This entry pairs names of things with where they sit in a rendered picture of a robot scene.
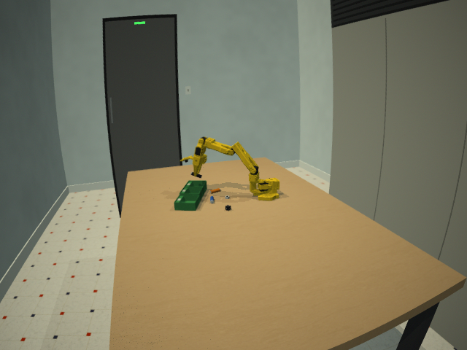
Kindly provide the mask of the green three-compartment bin rack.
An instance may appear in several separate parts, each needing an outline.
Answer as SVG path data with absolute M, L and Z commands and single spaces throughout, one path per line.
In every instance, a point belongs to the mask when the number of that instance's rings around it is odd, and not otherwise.
M 207 190 L 207 181 L 189 180 L 174 202 L 174 210 L 195 211 Z M 185 202 L 185 203 L 176 203 Z

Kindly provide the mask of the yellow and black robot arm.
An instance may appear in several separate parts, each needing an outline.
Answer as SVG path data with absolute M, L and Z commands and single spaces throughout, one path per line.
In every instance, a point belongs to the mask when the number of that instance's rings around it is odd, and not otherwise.
M 242 147 L 242 145 L 239 142 L 235 143 L 235 145 L 231 147 L 226 144 L 221 144 L 219 142 L 216 142 L 215 139 L 202 137 L 198 140 L 198 144 L 197 144 L 197 147 L 195 148 L 194 155 L 201 157 L 206 152 L 206 148 L 213 149 L 223 154 L 231 155 L 231 156 L 236 153 L 241 159 L 241 161 L 243 162 L 243 164 L 250 171 L 249 173 L 250 192 L 252 192 L 254 196 L 257 195 L 259 201 L 261 200 L 272 201 L 276 198 L 279 198 L 279 194 L 277 193 L 277 188 L 278 188 L 277 185 L 279 184 L 279 181 L 276 180 L 275 178 L 265 179 L 265 180 L 259 179 L 258 165 L 251 158 L 251 156 L 247 153 L 247 151 Z M 259 190 L 256 188 L 256 183 L 258 183 Z

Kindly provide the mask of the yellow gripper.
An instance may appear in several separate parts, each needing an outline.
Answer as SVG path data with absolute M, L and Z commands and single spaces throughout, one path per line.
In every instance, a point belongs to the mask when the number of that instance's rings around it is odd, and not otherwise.
M 197 174 L 199 174 L 201 170 L 202 164 L 205 164 L 205 162 L 207 161 L 207 155 L 203 154 L 201 157 L 196 156 L 196 155 L 194 155 L 193 157 L 189 156 L 187 157 L 187 159 L 185 157 L 185 159 L 182 159 L 180 161 L 188 162 L 189 159 L 193 160 L 194 176 L 197 176 Z

